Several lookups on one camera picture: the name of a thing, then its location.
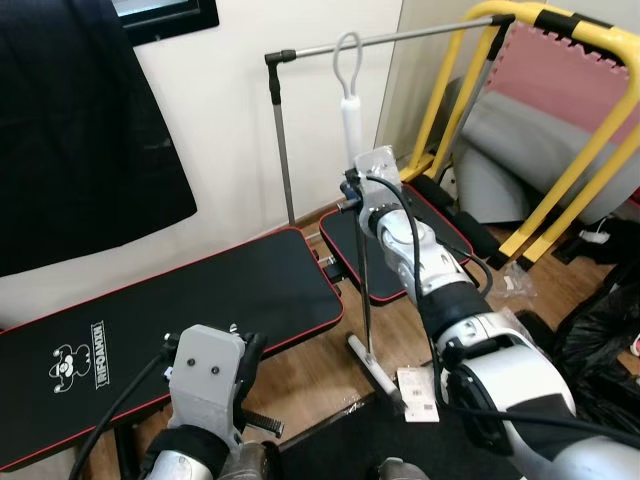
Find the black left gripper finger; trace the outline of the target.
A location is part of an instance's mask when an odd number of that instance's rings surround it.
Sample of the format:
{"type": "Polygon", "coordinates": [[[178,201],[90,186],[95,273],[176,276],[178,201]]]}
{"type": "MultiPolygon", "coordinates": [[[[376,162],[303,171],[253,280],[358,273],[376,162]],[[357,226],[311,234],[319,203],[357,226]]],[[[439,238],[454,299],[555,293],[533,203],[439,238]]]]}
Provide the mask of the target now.
{"type": "Polygon", "coordinates": [[[260,333],[243,334],[244,352],[239,360],[239,384],[252,387],[259,374],[259,365],[268,347],[268,338],[260,333]]]}
{"type": "Polygon", "coordinates": [[[230,398],[230,407],[233,411],[241,410],[244,397],[251,389],[251,342],[244,342],[244,352],[239,357],[236,372],[236,383],[234,383],[233,396],[230,398]]]}

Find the grey robot left leg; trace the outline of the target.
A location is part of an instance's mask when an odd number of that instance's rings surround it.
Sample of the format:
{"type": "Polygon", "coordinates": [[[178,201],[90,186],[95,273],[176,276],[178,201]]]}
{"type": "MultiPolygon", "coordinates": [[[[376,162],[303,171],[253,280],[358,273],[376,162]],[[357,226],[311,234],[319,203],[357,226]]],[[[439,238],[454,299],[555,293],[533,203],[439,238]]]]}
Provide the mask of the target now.
{"type": "Polygon", "coordinates": [[[284,480],[278,444],[246,442],[238,445],[229,453],[216,480],[284,480]]]}

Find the grey robot leg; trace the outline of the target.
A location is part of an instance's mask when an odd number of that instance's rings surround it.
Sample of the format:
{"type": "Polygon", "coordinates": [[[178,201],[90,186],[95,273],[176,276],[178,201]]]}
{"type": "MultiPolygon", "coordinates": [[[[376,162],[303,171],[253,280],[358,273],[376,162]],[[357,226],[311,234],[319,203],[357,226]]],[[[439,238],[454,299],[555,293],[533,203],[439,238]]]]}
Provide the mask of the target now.
{"type": "Polygon", "coordinates": [[[238,445],[229,453],[216,480],[284,480],[278,444],[246,442],[238,445]]]}
{"type": "Polygon", "coordinates": [[[379,463],[378,480],[429,480],[429,477],[419,466],[389,457],[379,463]]]}

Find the long black bench pad with logo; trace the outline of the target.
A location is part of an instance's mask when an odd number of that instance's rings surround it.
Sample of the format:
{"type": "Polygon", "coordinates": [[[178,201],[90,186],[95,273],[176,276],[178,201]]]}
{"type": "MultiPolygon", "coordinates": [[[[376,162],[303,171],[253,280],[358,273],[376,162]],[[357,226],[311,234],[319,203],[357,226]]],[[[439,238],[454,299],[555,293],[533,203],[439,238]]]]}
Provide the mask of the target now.
{"type": "Polygon", "coordinates": [[[82,442],[108,410],[114,424],[160,410],[169,394],[151,372],[119,394],[165,335],[196,324],[259,333],[269,355],[332,329],[340,293],[298,229],[215,253],[164,274],[0,332],[0,471],[82,442]]]}

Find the black foam bench roller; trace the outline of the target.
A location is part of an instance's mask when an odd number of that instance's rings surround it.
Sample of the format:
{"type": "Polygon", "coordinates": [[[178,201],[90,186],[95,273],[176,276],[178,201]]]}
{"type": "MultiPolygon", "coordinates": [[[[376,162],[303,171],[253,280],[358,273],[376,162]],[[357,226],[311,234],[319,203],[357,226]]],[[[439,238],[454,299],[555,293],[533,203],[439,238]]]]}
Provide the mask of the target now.
{"type": "Polygon", "coordinates": [[[408,182],[408,186],[424,197],[425,201],[429,202],[436,211],[440,212],[440,215],[457,230],[470,251],[479,256],[481,260],[488,261],[495,253],[500,252],[498,239],[470,212],[462,210],[458,202],[429,175],[416,175],[408,182]]]}

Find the frosted glass panel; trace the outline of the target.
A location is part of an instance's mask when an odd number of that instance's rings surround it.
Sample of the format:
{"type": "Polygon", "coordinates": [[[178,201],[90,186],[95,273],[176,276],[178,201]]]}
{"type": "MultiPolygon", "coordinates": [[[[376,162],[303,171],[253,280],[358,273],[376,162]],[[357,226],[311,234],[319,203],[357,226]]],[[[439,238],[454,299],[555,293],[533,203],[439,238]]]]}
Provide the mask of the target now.
{"type": "MultiPolygon", "coordinates": [[[[404,33],[460,23],[481,0],[403,0],[397,31],[404,33]]],[[[394,41],[384,99],[381,101],[376,146],[390,146],[399,166],[412,156],[422,115],[447,54],[448,33],[394,41]]]]}

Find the grey robot right leg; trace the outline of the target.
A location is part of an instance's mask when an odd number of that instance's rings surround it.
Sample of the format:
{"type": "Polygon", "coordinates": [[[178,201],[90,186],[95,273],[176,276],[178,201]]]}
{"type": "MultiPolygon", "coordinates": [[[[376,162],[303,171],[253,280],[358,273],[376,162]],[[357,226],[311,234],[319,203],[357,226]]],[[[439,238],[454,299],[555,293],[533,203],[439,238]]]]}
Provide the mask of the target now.
{"type": "Polygon", "coordinates": [[[378,480],[429,480],[429,477],[419,466],[389,457],[379,463],[378,480]]]}

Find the grey metal clothes rack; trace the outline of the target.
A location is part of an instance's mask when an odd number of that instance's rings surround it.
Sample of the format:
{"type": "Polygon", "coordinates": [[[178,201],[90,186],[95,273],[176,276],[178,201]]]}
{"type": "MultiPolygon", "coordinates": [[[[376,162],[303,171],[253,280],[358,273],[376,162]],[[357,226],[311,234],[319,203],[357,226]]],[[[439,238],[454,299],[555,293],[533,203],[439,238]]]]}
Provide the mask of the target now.
{"type": "MultiPolygon", "coordinates": [[[[389,35],[360,38],[362,40],[362,44],[364,44],[364,47],[362,47],[362,51],[364,51],[366,46],[392,44],[392,42],[408,40],[408,38],[444,35],[444,33],[462,31],[462,29],[472,29],[489,26],[508,26],[508,24],[511,24],[512,22],[515,22],[515,15],[513,14],[486,15],[486,17],[481,17],[476,20],[465,20],[465,22],[445,24],[445,26],[411,29],[411,31],[408,32],[389,33],[389,35]]],[[[325,54],[329,54],[333,59],[335,45],[337,44],[307,47],[307,49],[302,50],[284,49],[275,52],[266,52],[266,54],[262,56],[266,68],[268,68],[268,92],[270,96],[271,111],[273,111],[276,148],[278,148],[280,170],[282,170],[285,212],[287,212],[287,224],[289,225],[289,227],[294,227],[294,225],[298,224],[298,215],[296,210],[294,210],[292,174],[291,166],[289,166],[287,136],[285,136],[284,127],[282,81],[280,81],[278,68],[280,64],[289,63],[289,61],[294,61],[302,58],[315,58],[315,56],[321,56],[325,54]]],[[[347,44],[346,46],[344,46],[343,51],[349,49],[352,49],[352,42],[347,40],[347,44]]],[[[361,120],[362,143],[364,143],[364,119],[362,119],[362,113],[361,120]]]]}

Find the small white barcode card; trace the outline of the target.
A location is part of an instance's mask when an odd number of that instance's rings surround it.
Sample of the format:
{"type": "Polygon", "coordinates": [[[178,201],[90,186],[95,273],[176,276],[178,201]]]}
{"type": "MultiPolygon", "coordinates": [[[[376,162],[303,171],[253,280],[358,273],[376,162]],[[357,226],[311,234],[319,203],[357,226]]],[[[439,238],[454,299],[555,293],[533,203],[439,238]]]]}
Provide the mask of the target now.
{"type": "Polygon", "coordinates": [[[429,366],[398,367],[396,378],[404,403],[404,421],[440,422],[433,370],[429,366]]]}

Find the white cushion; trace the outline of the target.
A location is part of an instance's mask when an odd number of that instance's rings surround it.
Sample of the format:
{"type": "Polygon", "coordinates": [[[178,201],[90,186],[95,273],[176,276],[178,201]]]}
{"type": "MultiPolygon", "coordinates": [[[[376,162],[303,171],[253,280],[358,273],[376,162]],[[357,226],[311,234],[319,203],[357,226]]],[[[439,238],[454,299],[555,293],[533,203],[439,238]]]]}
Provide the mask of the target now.
{"type": "Polygon", "coordinates": [[[114,250],[0,276],[0,329],[54,314],[266,233],[268,229],[210,230],[179,224],[114,250]]]}

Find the clear plastic wrapper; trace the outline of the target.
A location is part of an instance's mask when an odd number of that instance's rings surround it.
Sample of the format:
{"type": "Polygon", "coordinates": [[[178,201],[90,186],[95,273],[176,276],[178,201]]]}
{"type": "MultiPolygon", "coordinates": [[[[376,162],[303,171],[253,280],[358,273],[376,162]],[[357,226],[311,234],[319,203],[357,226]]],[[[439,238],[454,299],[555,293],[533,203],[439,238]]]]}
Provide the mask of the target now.
{"type": "Polygon", "coordinates": [[[529,271],[511,262],[495,273],[493,294],[502,300],[532,300],[538,297],[538,289],[529,271]]]}

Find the grey folded cushion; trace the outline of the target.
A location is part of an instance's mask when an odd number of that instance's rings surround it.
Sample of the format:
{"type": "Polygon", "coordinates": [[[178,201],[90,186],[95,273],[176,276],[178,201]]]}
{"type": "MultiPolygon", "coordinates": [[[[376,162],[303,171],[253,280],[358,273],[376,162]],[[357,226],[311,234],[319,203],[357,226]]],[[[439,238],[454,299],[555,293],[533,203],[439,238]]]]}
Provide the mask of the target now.
{"type": "MultiPolygon", "coordinates": [[[[548,191],[564,170],[584,150],[593,134],[556,116],[544,113],[503,93],[480,93],[463,124],[462,140],[471,152],[494,161],[541,193],[548,191]]],[[[603,168],[620,143],[607,143],[588,169],[562,198],[567,207],[581,188],[603,168]]],[[[640,187],[639,151],[613,175],[602,191],[579,214],[582,223],[591,224],[620,207],[640,187]]]]}

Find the small white charger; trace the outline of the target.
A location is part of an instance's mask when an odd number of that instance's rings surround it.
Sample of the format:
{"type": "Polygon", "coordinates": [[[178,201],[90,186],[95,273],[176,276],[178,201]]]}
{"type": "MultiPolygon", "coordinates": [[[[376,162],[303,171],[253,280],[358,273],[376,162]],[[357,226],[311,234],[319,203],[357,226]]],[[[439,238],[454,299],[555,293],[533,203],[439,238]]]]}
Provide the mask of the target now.
{"type": "Polygon", "coordinates": [[[594,228],[584,228],[577,233],[580,241],[589,244],[605,244],[611,239],[612,234],[604,228],[603,224],[595,225],[594,228]]]}

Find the black hanging cloth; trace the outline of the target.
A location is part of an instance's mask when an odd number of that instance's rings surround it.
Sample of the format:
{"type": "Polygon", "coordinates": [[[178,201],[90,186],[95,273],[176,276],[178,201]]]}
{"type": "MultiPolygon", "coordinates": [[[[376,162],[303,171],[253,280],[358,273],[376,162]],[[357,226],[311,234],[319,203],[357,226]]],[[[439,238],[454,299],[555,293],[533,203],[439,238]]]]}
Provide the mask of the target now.
{"type": "Polygon", "coordinates": [[[114,250],[197,210],[109,0],[0,0],[0,276],[114,250]]]}

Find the yellow metal tube frame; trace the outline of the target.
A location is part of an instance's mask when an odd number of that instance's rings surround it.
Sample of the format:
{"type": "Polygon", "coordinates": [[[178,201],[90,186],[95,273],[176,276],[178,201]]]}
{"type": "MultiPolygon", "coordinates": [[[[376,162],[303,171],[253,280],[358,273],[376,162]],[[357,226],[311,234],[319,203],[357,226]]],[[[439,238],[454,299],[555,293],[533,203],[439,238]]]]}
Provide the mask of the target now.
{"type": "Polygon", "coordinates": [[[485,264],[494,269],[503,268],[509,262],[516,262],[521,268],[529,269],[547,256],[573,221],[579,218],[581,212],[586,210],[590,202],[616,177],[622,166],[636,154],[640,145],[640,129],[634,127],[623,138],[621,145],[616,147],[613,154],[572,197],[570,204],[563,207],[561,215],[556,219],[550,219],[554,207],[557,207],[562,198],[579,182],[582,174],[595,159],[598,159],[605,145],[620,131],[630,115],[639,109],[640,38],[625,29],[608,26],[599,20],[568,12],[557,6],[517,3],[515,0],[484,0],[471,6],[460,22],[425,29],[426,36],[448,35],[449,41],[445,47],[435,86],[429,96],[428,108],[422,115],[419,133],[413,142],[410,163],[403,166],[399,172],[399,178],[403,182],[412,183],[419,178],[433,177],[447,164],[457,134],[463,129],[474,95],[479,90],[481,81],[492,70],[493,59],[490,55],[502,49],[504,37],[516,24],[525,24],[553,35],[570,38],[576,44],[593,47],[596,51],[608,52],[625,69],[627,86],[620,100],[609,110],[609,114],[591,134],[589,141],[575,159],[559,175],[556,183],[545,193],[543,200],[532,210],[529,218],[494,250],[484,253],[485,264]],[[475,28],[483,32],[480,45],[468,61],[460,96],[448,108],[442,141],[438,143],[436,150],[430,151],[428,138],[434,127],[436,114],[444,109],[445,87],[462,50],[466,31],[475,28]]]}

